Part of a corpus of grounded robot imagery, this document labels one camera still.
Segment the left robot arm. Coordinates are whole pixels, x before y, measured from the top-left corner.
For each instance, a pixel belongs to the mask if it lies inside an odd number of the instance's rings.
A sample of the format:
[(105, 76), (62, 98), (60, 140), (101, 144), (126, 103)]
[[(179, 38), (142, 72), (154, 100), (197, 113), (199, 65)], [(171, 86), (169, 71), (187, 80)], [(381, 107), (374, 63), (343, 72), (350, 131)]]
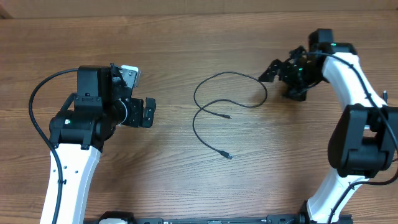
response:
[(77, 91), (50, 120), (50, 177), (41, 223), (83, 223), (90, 184), (103, 146), (120, 125), (150, 128), (156, 102), (132, 97), (137, 67), (80, 66)]

